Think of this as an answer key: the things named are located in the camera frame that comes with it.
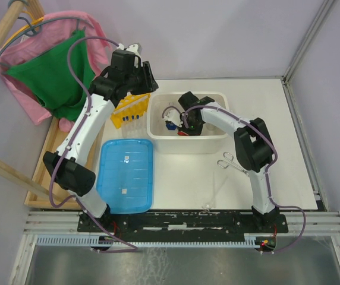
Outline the clear tube with blue cap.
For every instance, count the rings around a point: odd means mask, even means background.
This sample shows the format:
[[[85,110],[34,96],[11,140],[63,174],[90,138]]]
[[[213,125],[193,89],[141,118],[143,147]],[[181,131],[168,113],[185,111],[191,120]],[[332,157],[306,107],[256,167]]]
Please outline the clear tube with blue cap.
[[[168,107],[167,110],[169,110],[169,109],[176,109],[176,108],[175,108],[175,106],[170,106],[170,107]],[[165,125],[166,125],[167,129],[170,130],[170,131],[174,131],[174,130],[177,129],[177,126],[175,126],[171,123],[167,123],[166,121],[165,121]]]

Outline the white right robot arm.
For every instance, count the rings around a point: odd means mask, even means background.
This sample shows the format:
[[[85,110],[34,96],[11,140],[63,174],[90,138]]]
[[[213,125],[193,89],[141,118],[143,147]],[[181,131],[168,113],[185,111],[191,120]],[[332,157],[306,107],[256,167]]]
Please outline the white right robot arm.
[[[186,92],[178,99],[184,109],[181,129],[188,135],[200,135],[204,124],[211,124],[234,139],[235,156],[250,179],[253,193],[253,227],[266,232],[274,225],[279,207],[271,201],[269,168],[278,158],[263,119],[243,119],[222,107],[211,97],[198,99]]]

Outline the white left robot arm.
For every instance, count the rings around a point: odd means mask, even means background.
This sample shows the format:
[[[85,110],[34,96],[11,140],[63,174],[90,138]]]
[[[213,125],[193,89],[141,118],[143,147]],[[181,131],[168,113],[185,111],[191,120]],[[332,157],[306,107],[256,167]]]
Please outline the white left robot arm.
[[[141,60],[137,44],[116,49],[110,65],[90,83],[90,97],[66,139],[55,152],[43,156],[53,181],[80,201],[92,215],[90,223],[97,231],[108,230],[111,217],[96,190],[95,172],[85,167],[90,149],[120,101],[128,94],[137,96],[157,89],[150,64]]]

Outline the coloured plastic spoons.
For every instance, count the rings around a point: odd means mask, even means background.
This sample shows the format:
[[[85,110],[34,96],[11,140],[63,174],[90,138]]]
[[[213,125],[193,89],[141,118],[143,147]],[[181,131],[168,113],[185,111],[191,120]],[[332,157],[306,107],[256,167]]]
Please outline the coloured plastic spoons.
[[[188,136],[188,134],[186,132],[183,132],[183,131],[178,131],[177,134],[179,136]]]

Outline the small glass bottle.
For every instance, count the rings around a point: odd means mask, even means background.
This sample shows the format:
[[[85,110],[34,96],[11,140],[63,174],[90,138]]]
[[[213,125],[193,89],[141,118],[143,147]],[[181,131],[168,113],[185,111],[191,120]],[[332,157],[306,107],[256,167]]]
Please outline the small glass bottle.
[[[207,129],[210,130],[210,131],[213,131],[215,126],[214,125],[211,125],[211,124],[207,124]]]

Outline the white plastic bin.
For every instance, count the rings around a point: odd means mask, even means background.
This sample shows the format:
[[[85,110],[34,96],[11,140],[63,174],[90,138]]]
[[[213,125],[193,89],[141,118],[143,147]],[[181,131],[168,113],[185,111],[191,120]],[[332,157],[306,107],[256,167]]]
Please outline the white plastic bin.
[[[177,130],[170,131],[165,125],[162,113],[166,108],[175,106],[184,111],[178,103],[183,95],[178,92],[155,92],[151,95],[147,108],[147,134],[153,141],[156,151],[163,154],[214,154],[223,146],[228,135],[219,128],[213,131],[203,126],[202,134],[199,136],[179,136]]]

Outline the yellow test tube rack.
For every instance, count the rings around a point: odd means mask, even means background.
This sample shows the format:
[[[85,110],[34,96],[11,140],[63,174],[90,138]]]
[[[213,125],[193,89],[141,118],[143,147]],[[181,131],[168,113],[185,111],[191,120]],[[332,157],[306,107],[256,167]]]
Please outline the yellow test tube rack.
[[[131,118],[133,115],[136,117],[135,120],[137,119],[137,115],[142,117],[147,112],[150,96],[150,93],[126,95],[111,115],[111,121],[115,128],[120,129],[123,123],[133,121]],[[123,117],[128,117],[126,122],[123,122]]]

